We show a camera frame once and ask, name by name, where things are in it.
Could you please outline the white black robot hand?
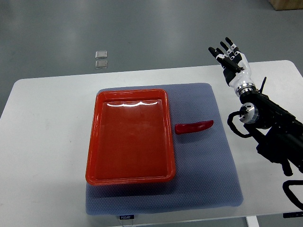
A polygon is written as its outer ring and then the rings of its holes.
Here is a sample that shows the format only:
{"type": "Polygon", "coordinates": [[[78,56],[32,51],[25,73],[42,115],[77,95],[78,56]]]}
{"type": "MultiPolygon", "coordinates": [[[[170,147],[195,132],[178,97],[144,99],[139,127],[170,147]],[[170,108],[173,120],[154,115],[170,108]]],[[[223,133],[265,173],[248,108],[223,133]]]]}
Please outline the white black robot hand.
{"type": "Polygon", "coordinates": [[[251,69],[246,56],[238,46],[228,37],[220,42],[220,48],[209,47],[210,54],[220,63],[223,75],[228,86],[232,87],[237,96],[247,90],[255,90],[256,86],[251,80],[251,69]]]}

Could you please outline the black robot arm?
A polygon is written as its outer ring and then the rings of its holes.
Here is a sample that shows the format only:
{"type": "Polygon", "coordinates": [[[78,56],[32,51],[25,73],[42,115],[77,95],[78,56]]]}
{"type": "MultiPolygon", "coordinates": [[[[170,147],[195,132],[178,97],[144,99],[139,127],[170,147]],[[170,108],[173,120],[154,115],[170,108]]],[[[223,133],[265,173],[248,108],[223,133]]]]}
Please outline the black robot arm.
{"type": "Polygon", "coordinates": [[[252,104],[242,119],[244,128],[258,143],[257,152],[272,163],[279,163],[286,176],[293,174],[290,163],[303,171],[303,124],[252,83],[237,88],[240,102],[252,104]]]}

